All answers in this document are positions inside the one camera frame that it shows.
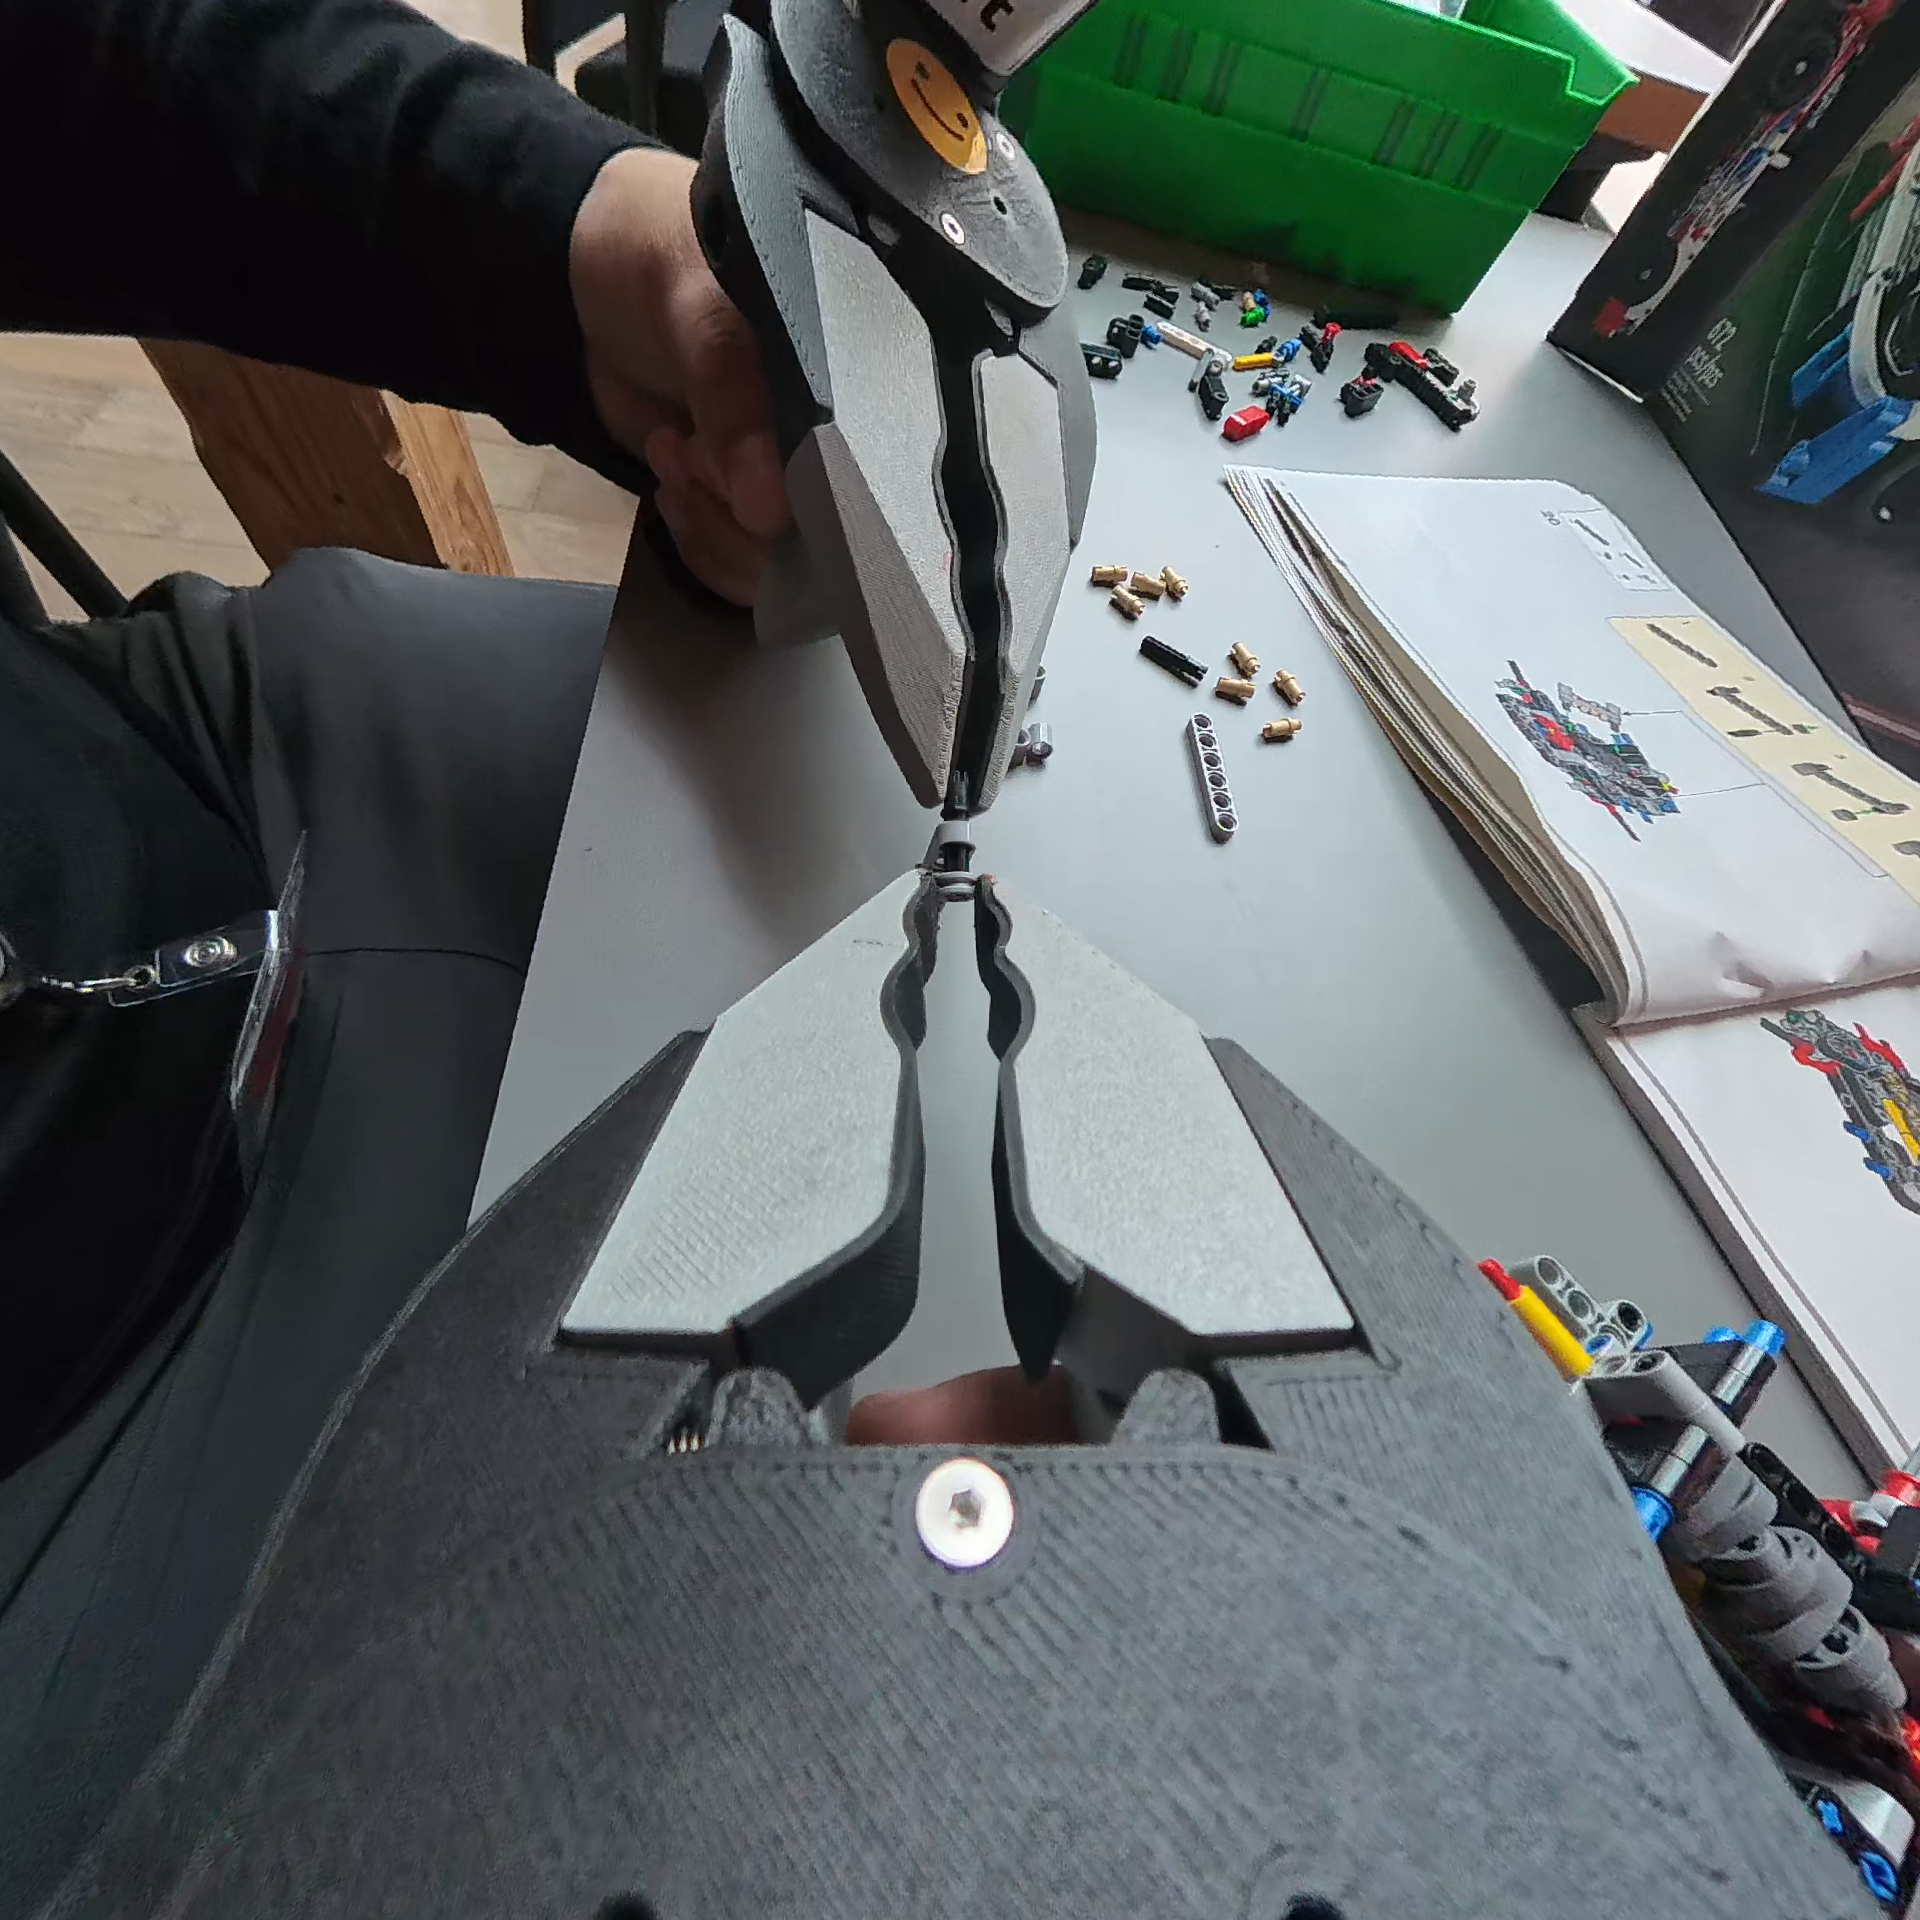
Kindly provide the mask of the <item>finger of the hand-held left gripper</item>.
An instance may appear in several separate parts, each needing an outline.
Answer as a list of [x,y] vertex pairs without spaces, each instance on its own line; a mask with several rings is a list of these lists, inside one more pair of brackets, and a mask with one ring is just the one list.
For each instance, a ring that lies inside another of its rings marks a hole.
[[1084,530],[1097,423],[1074,319],[1025,325],[944,374],[944,501],[967,628],[947,810],[983,814],[1006,778],[1067,560]]
[[931,332],[879,254],[801,202],[752,212],[752,264],[797,524],[765,569],[755,638],[843,638],[911,794],[983,814],[999,791],[996,550],[947,501]]

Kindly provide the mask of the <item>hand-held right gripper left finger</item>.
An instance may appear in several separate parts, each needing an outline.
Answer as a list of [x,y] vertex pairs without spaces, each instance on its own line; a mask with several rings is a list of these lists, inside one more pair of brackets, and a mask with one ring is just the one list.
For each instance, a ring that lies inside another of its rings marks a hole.
[[905,1328],[921,1276],[918,869],[726,1009],[560,1331],[775,1370],[820,1406]]

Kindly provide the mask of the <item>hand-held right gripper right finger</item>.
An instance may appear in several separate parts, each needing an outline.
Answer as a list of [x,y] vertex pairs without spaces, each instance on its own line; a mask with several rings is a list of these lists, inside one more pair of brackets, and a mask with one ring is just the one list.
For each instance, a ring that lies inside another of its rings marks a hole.
[[1364,1341],[1201,1028],[1009,885],[976,885],[1006,1324],[1087,1435],[1155,1370]]

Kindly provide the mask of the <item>small grey black lego axle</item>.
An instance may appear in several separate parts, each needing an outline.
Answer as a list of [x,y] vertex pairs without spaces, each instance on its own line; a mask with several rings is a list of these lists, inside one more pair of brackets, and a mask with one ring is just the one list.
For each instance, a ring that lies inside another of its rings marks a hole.
[[973,901],[986,872],[973,872],[976,833],[973,833],[973,784],[967,771],[953,771],[940,823],[927,843],[921,869],[940,901]]

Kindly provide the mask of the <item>person's left forearm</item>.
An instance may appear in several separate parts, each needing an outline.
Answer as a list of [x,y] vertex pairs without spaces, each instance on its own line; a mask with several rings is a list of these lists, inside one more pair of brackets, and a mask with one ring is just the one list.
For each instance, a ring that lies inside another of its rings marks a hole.
[[3,329],[384,387],[638,488],[569,293],[628,146],[400,3],[3,3]]

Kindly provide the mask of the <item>pile of small lego pieces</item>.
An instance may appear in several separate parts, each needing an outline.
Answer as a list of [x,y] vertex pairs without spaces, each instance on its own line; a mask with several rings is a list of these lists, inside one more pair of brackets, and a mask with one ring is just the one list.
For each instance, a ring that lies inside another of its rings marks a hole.
[[1116,273],[1106,254],[1087,254],[1074,286],[1080,293],[1110,290],[1126,299],[1126,309],[1113,312],[1103,332],[1084,345],[1087,374],[1093,381],[1116,381],[1142,355],[1175,351],[1188,358],[1188,394],[1194,397],[1201,420],[1207,420],[1230,446],[1250,443],[1263,430],[1279,430],[1295,420],[1315,387],[1331,384],[1347,348],[1357,348],[1360,355],[1347,368],[1351,381],[1364,371],[1364,348],[1370,342],[1403,338],[1416,345],[1403,335],[1403,312],[1396,303],[1357,293],[1341,293],[1315,306],[1298,325],[1282,329],[1276,296],[1259,283],[1237,286],[1214,277],[1194,277],[1181,286],[1168,277]]

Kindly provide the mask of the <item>scatter of tan lego pins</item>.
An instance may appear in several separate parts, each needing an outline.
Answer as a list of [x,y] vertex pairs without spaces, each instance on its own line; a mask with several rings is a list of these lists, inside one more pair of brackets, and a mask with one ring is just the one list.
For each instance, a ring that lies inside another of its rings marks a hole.
[[1181,680],[1168,677],[1165,670],[1145,661],[1155,674],[1162,674],[1172,683],[1181,683],[1188,693],[1211,696],[1214,703],[1233,709],[1253,709],[1259,700],[1266,700],[1266,713],[1259,716],[1259,742],[1266,745],[1285,745],[1305,732],[1305,690],[1298,677],[1282,667],[1272,677],[1263,677],[1263,661],[1240,631],[1227,631],[1227,638],[1217,644],[1217,657],[1201,654],[1201,628],[1194,628],[1185,641],[1178,635],[1165,638],[1159,631],[1165,625],[1165,615],[1172,615],[1175,622],[1181,618],[1178,609],[1191,599],[1188,573],[1181,573],[1172,563],[1162,563],[1155,569],[1136,563],[1090,563],[1087,586],[1106,602],[1113,618],[1136,635],[1136,657],[1139,638],[1155,635],[1211,670],[1201,687],[1185,687]]

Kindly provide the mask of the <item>black red lego assembly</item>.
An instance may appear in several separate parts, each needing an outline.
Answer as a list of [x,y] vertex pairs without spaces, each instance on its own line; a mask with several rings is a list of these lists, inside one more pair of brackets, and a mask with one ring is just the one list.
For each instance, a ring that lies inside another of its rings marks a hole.
[[1364,348],[1364,371],[1354,374],[1337,394],[1341,410],[1351,420],[1367,417],[1386,387],[1399,387],[1416,397],[1448,430],[1461,430],[1477,420],[1474,377],[1461,377],[1461,371],[1438,348],[1416,348],[1403,338],[1370,342]]

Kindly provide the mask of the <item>lego set box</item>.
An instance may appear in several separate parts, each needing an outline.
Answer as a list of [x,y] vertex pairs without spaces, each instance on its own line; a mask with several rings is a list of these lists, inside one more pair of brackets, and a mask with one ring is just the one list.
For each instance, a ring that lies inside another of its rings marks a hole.
[[1549,345],[1643,400],[1917,775],[1917,3],[1783,3]]

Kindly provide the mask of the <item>partly built lego model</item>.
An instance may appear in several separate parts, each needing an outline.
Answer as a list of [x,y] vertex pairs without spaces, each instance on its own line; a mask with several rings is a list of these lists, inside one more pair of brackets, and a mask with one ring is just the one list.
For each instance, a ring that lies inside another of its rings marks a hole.
[[1481,1276],[1572,1383],[1692,1627],[1884,1917],[1917,1917],[1917,1458],[1819,1500],[1744,1432],[1787,1331],[1663,1347],[1549,1256]]

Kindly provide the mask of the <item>person's left hand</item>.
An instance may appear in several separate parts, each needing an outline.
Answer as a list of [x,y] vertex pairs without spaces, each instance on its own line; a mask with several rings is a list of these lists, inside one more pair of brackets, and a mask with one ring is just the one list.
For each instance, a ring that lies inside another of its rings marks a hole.
[[592,404],[657,482],[683,566],[748,609],[791,530],[761,358],[690,221],[693,163],[628,146],[569,231],[569,293]]

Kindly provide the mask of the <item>green plastic bin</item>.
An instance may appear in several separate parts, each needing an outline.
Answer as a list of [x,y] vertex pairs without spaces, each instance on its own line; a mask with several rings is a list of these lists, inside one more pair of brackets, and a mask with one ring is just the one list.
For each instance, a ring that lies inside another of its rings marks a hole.
[[1097,3],[999,107],[1058,205],[1455,312],[1634,81],[1556,3]]

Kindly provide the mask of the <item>wooden furniture leg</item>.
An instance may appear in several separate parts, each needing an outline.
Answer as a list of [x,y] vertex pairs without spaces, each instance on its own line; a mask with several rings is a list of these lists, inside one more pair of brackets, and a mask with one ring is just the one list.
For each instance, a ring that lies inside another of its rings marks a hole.
[[267,566],[309,547],[511,576],[465,420],[205,345],[140,342]]

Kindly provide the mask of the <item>badge with metal clip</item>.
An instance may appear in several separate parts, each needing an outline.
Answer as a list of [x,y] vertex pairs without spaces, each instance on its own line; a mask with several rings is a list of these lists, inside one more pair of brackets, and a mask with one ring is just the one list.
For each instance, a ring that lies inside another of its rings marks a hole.
[[3,937],[3,1009],[26,996],[98,999],[111,1009],[150,1006],[169,996],[251,976],[247,1015],[228,1061],[228,1110],[238,1165],[247,1188],[260,1175],[277,1110],[283,1051],[299,1015],[306,953],[299,947],[299,898],[306,882],[306,836],[296,840],[283,892],[273,908],[225,927],[192,934],[124,960],[104,976],[52,976],[26,967]]

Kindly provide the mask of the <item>wooden table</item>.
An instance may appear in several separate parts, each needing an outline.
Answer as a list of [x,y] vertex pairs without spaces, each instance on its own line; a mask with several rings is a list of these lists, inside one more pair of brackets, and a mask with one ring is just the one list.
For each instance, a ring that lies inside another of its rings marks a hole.
[[1575,166],[1669,153],[1777,3],[1559,3],[1634,75]]

